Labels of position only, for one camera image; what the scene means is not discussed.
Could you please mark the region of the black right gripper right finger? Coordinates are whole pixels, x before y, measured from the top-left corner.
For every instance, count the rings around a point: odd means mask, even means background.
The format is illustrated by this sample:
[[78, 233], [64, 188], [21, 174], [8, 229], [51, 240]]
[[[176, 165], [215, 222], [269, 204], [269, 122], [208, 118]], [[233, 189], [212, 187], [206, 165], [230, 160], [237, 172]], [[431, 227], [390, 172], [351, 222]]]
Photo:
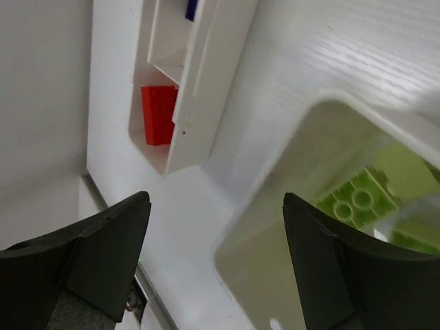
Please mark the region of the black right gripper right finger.
[[439, 328], [439, 256], [373, 238], [290, 192], [283, 218], [307, 329]]

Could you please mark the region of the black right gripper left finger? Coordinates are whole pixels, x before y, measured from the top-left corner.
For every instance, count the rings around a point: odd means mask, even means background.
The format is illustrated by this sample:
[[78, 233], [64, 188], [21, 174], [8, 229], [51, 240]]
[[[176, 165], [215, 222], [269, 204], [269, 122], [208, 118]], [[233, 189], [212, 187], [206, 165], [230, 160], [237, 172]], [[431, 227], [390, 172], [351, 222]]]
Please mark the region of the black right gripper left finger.
[[140, 191], [59, 230], [1, 251], [2, 329], [114, 329], [149, 223]]

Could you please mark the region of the small lime lego brick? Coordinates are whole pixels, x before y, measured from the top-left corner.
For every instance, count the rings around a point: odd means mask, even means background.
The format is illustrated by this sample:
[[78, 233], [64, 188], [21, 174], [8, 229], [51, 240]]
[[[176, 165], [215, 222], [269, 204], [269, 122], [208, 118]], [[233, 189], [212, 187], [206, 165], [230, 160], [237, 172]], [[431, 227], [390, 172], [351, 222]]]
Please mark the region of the small lime lego brick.
[[383, 172], [367, 166], [314, 204], [326, 215], [358, 230], [398, 210]]

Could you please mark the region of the lime lego brick from cluster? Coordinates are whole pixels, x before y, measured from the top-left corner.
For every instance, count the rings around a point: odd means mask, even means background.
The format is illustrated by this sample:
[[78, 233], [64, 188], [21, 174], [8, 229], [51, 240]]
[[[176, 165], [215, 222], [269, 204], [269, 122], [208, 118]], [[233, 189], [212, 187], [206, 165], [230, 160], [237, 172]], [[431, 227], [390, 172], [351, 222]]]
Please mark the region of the lime lego brick from cluster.
[[439, 226], [403, 219], [393, 228], [390, 243], [417, 252], [439, 255]]

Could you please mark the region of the lime rounded lego brick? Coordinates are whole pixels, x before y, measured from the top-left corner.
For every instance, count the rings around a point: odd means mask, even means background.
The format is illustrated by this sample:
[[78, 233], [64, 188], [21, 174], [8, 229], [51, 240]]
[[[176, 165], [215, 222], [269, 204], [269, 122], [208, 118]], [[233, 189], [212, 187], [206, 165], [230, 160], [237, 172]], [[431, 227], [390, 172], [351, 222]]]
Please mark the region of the lime rounded lego brick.
[[439, 192], [439, 180], [424, 158], [399, 142], [375, 154], [373, 168], [386, 178], [386, 187], [400, 201], [412, 201]]

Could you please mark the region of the red lego brick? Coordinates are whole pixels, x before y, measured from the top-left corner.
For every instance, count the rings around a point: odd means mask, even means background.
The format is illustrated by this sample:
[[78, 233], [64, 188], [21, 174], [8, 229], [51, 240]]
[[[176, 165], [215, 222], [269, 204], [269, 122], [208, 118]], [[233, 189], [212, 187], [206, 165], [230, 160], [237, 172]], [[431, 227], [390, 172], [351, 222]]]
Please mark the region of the red lego brick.
[[178, 89], [175, 86], [141, 87], [142, 111], [146, 143], [150, 146], [169, 145]]

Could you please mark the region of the purple lego brick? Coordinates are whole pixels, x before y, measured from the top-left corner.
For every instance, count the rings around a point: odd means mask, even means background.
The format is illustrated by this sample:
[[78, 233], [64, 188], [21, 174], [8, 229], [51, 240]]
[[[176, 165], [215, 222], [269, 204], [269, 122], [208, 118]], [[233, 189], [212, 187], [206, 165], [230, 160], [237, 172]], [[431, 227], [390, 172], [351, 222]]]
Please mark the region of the purple lego brick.
[[187, 0], [185, 18], [194, 21], [197, 11], [198, 0]]

